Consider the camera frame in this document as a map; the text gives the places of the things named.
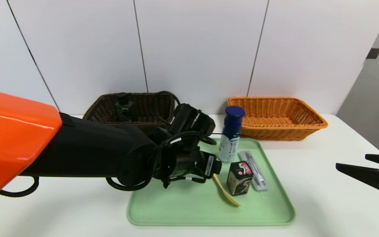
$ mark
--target tabletop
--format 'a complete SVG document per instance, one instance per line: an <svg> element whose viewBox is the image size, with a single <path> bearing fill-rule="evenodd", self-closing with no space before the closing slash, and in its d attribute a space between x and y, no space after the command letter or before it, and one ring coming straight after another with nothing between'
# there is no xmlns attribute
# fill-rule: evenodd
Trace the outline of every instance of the tabletop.
<svg viewBox="0 0 379 237"><path fill-rule="evenodd" d="M211 117L221 132L223 116ZM364 159L379 151L339 118L322 117L328 128L303 141L259 141L296 210L290 225L135 226L126 217L131 192L111 188L104 178L41 177L31 195L0 195L0 237L379 236L379 191L335 168L336 162L379 168ZM4 189L32 183L16 177Z"/></svg>

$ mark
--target wooden spoon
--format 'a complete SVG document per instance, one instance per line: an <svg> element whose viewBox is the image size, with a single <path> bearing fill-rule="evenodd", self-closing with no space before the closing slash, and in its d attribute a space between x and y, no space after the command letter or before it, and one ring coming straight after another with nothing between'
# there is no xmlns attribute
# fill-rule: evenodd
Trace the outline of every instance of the wooden spoon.
<svg viewBox="0 0 379 237"><path fill-rule="evenodd" d="M221 189L221 192L223 193L223 195L231 202L233 203L234 205L240 207L241 204L239 204L239 202L237 202L235 199L232 198L232 196L226 192L226 190L223 188L223 186L221 185L220 183L220 180L218 179L217 175L216 174L213 174L213 179L215 180L215 183L218 185L218 187Z"/></svg>

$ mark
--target green tray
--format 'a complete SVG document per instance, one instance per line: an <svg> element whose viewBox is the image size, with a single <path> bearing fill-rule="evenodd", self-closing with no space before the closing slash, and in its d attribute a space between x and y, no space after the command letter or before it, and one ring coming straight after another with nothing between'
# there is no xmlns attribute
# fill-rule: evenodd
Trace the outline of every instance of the green tray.
<svg viewBox="0 0 379 237"><path fill-rule="evenodd" d="M200 143L201 150L217 154L217 145ZM260 226L288 225L295 218L295 210L267 160L260 144L251 138L241 138L238 152L250 150L265 179L267 191L257 192L250 187L246 195L235 196L241 206L224 199L215 182L200 184L179 180L163 188L160 180L133 193L128 204L128 219L134 225L227 225ZM223 163L219 179L227 189L226 179L230 164Z"/></svg>

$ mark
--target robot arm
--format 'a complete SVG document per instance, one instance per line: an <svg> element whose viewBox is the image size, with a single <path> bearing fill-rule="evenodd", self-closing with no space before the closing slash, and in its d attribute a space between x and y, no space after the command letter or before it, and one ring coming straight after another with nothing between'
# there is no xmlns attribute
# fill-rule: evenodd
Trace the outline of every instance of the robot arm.
<svg viewBox="0 0 379 237"><path fill-rule="evenodd" d="M174 115L168 130L157 128L145 135L132 125L93 123L0 93L0 194L28 195L42 176L105 177L124 191L141 189L152 177L165 188L187 174L198 175L192 180L204 183L221 169L215 155L198 147L199 141L215 144L208 137L215 123L188 104L179 104ZM17 175L34 177L35 184L19 193L1 190Z"/></svg>

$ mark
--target wicker basket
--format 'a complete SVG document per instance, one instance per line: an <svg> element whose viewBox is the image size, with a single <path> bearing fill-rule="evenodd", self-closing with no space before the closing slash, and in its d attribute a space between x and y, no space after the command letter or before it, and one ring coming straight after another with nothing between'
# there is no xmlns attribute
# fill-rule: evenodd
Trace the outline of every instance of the wicker basket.
<svg viewBox="0 0 379 237"><path fill-rule="evenodd" d="M231 97L245 109L241 134L257 140L299 141L328 126L304 101L293 97Z"/></svg>
<svg viewBox="0 0 379 237"><path fill-rule="evenodd" d="M166 125L156 117L153 109L159 112L159 115L168 122L173 120L173 110L175 101L168 94L157 96L154 108L151 107L151 100L155 93L131 93L129 100L134 102L137 114L137 122L117 122L117 115L114 104L117 102L116 93L104 94L100 96L95 103L87 110L83 119L96 123L102 123L110 126L121 124L132 124L139 127L144 133L147 133L155 126L165 128Z"/></svg>

